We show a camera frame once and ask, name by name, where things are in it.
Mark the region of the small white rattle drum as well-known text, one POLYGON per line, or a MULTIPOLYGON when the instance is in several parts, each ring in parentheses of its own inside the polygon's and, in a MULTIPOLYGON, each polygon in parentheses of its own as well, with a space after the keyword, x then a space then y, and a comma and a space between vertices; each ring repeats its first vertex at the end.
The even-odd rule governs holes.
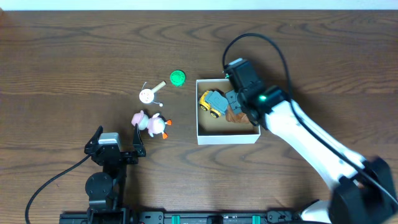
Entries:
POLYGON ((147 83, 147 82, 144 82, 144 84, 143 84, 143 86, 142 86, 142 89, 141 89, 141 91, 140 91, 140 93, 139 93, 139 99, 140 99, 140 101, 141 101, 142 103, 144 103, 144 104, 151 104, 151 103, 154 103, 154 104, 159 105, 160 107, 163 107, 163 106, 164 106, 163 103, 161 103, 161 102, 156 102, 156 101, 155 101, 155 94, 156 94, 161 88, 163 88, 164 86, 166 86, 167 83, 166 83, 165 81, 162 81, 162 82, 160 82, 158 85, 156 85, 156 86, 153 87, 153 88, 146 88, 146 83, 147 83))

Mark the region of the pink white duck toy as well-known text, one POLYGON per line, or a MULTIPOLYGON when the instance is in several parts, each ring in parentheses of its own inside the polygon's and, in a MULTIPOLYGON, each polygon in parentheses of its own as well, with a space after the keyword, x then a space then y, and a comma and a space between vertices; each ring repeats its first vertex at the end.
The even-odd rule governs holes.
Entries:
POLYGON ((167 139, 169 135, 165 132, 165 129, 166 126, 172 125, 172 120, 165 120, 160 113, 149 117, 143 110, 140 110, 139 113, 133 115, 131 124, 137 126, 140 131, 146 129, 152 138, 155 134, 161 134, 163 139, 167 139))

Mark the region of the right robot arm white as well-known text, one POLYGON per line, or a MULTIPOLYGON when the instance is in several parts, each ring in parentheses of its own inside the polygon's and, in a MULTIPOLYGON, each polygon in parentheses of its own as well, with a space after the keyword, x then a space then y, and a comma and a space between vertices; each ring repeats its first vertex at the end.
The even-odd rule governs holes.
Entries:
POLYGON ((397 214, 389 165, 380 157, 368 161, 312 121, 277 86, 251 85, 227 92, 233 108, 246 113, 292 146, 331 190, 329 201, 318 200, 299 211, 302 223, 384 223, 397 214))

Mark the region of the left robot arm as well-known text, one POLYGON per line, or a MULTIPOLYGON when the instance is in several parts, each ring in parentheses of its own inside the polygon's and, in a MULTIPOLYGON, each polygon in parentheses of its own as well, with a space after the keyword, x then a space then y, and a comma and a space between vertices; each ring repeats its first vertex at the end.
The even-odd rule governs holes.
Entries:
POLYGON ((103 170, 91 175, 85 184, 89 196, 88 224, 137 223, 135 212, 123 205, 128 165, 146 156, 138 125, 134 126, 133 149, 122 151, 118 133, 104 133, 99 126, 87 142, 84 153, 103 170))

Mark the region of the brown plush toy with carrot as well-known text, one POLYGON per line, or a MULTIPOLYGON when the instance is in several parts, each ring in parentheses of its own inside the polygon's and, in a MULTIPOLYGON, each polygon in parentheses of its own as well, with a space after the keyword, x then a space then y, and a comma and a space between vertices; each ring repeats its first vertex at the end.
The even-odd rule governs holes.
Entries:
POLYGON ((233 110, 230 106, 228 106, 228 110, 226 112, 225 118, 227 122, 230 123, 239 123, 239 124, 249 124, 250 121, 245 113, 234 114, 233 110))

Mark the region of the grey yellow toy truck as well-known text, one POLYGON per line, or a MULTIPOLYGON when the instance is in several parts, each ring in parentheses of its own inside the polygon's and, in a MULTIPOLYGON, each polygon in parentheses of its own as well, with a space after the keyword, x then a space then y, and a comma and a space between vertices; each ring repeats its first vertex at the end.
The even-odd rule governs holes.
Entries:
POLYGON ((228 100, 218 91, 207 90, 198 101, 199 107, 209 111, 212 117, 225 116, 228 111, 228 100))

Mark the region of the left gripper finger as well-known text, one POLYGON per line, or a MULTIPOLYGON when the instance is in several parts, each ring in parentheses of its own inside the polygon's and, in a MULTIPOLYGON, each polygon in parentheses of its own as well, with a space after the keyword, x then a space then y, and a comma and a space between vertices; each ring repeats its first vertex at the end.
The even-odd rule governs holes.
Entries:
POLYGON ((138 124, 134 125, 134 139, 132 145, 136 151, 137 157, 146 157, 146 149, 141 139, 141 130, 138 124))
POLYGON ((103 133, 103 127, 99 126, 91 139, 86 143, 84 153, 87 155, 93 155, 100 148, 99 139, 103 133))

